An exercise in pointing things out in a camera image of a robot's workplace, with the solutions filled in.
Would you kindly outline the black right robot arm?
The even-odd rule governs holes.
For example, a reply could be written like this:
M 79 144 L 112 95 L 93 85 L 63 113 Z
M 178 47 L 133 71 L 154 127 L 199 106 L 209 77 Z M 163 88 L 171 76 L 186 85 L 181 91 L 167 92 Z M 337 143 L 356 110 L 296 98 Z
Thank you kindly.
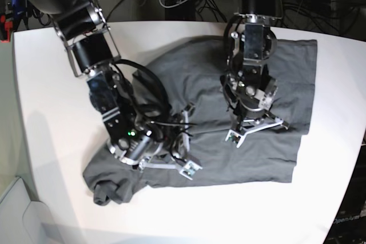
M 139 170 L 177 170 L 187 179 L 201 170 L 189 153 L 188 111 L 172 114 L 159 78 L 121 57 L 97 0 L 28 1 L 49 16 L 73 74 L 86 77 L 115 158 Z

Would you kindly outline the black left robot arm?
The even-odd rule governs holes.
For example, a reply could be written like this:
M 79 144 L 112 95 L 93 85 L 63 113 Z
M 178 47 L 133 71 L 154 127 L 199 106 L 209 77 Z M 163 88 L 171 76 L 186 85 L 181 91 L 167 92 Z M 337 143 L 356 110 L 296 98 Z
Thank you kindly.
M 278 84 L 268 69 L 268 60 L 277 49 L 271 24 L 282 16 L 282 0 L 237 0 L 237 11 L 225 28 L 227 59 L 220 81 L 232 111 L 232 125 L 225 139 L 236 147 L 250 134 L 289 127 L 271 112 Z

